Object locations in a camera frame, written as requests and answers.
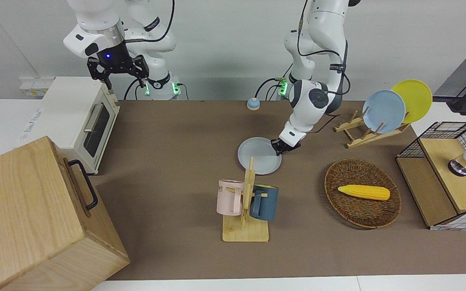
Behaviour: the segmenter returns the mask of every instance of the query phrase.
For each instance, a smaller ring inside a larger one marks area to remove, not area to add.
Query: pink mug
[[[242,190],[244,182],[219,180],[217,212],[222,215],[237,216],[242,213]]]

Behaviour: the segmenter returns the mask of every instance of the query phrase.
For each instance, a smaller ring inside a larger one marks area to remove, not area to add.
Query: wire basket
[[[386,201],[363,199],[337,190],[348,184],[381,186],[390,190]],[[355,158],[331,165],[325,177],[325,191],[334,210],[342,218],[364,228],[388,226],[398,217],[402,201],[392,179],[371,162]]]

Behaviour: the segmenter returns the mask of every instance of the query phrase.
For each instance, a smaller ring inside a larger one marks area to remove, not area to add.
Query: plate
[[[391,90],[380,90],[371,95],[362,107],[370,107],[363,116],[364,123],[372,131],[377,132],[379,125],[384,126],[379,134],[387,134],[397,129],[404,120],[405,104],[399,94]]]
[[[432,104],[432,93],[429,86],[418,80],[405,80],[392,88],[400,95],[405,104],[407,116],[404,123],[412,123],[424,117]]]
[[[255,158],[253,170],[257,175],[273,173],[282,163],[282,156],[276,155],[271,140],[263,137],[252,137],[244,140],[238,147],[238,161],[245,169],[249,168],[251,157]]]
[[[387,188],[390,198],[386,201],[363,199],[337,189],[350,184]],[[393,180],[366,160],[346,158],[333,163],[325,177],[325,191],[330,204],[342,218],[364,228],[390,225],[402,208],[402,200]]]

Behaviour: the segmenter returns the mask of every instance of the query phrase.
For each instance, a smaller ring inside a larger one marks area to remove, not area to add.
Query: brown table mat
[[[253,112],[245,101],[122,102],[100,173],[91,177],[131,259],[110,279],[466,273],[466,232],[427,230],[394,160],[414,140],[412,129],[350,150],[346,135],[333,132],[361,108],[344,102],[336,112],[343,115],[284,154],[275,173],[257,176],[280,188],[268,243],[225,243],[218,181],[244,178],[238,146],[277,138],[289,103],[262,102]],[[326,171],[348,157],[373,162],[396,183],[403,205],[392,225],[357,230],[328,208]]]

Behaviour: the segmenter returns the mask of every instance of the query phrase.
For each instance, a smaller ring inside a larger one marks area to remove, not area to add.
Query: wooden crate
[[[420,213],[431,229],[466,229],[466,176],[447,164],[465,151],[458,139],[419,138],[425,157],[397,157]]]
[[[47,137],[0,156],[0,290],[86,291],[128,263],[98,192]]]

